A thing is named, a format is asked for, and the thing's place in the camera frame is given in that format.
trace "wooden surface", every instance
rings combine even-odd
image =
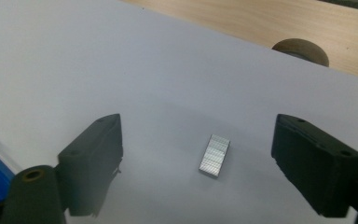
[[[320,46],[330,67],[358,76],[358,9],[315,0],[124,0],[272,48],[288,38]]]

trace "silver metal piece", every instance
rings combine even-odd
[[[205,150],[200,170],[218,177],[228,146],[228,139],[212,134],[209,144]]]

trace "white surface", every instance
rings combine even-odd
[[[117,1],[0,2],[11,159],[55,165],[117,112],[123,173],[95,223],[353,222],[318,217],[269,152],[278,113],[358,150],[357,77]],[[231,140],[217,180],[198,171],[212,133]]]

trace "screw hole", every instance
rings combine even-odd
[[[350,152],[347,152],[347,151],[340,151],[341,155],[343,156],[351,156],[351,153]]]
[[[25,182],[31,182],[39,179],[43,175],[43,170],[32,170],[22,176],[22,180]]]

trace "black mount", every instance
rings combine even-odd
[[[120,115],[94,121],[59,155],[59,164],[18,173],[0,202],[0,223],[66,223],[71,216],[97,216],[123,157]]]
[[[271,154],[319,215],[345,217],[350,206],[358,212],[358,151],[303,119],[278,115]]]

